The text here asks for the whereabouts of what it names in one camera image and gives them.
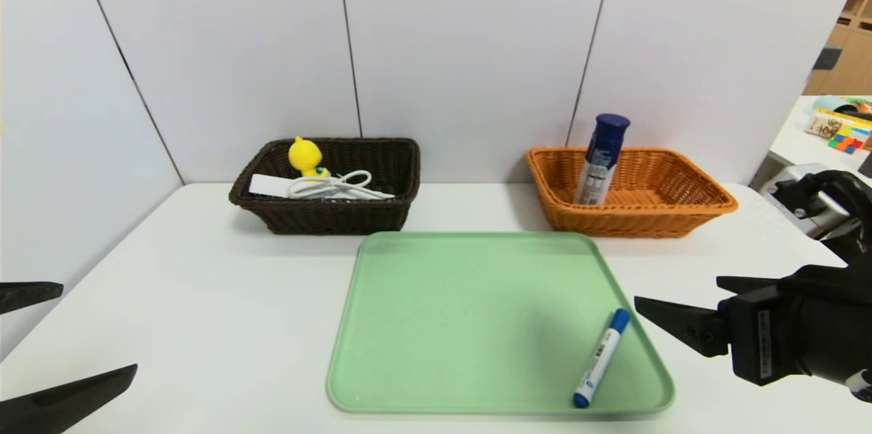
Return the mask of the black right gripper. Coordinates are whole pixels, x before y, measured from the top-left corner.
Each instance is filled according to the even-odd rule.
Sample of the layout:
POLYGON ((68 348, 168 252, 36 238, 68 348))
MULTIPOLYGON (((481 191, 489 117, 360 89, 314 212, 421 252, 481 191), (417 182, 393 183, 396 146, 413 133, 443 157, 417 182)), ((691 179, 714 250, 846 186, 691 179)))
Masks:
POLYGON ((738 377, 789 375, 847 386, 870 379, 870 266, 807 264, 780 279, 718 276, 719 310, 636 296, 636 313, 707 358, 732 354, 738 377))

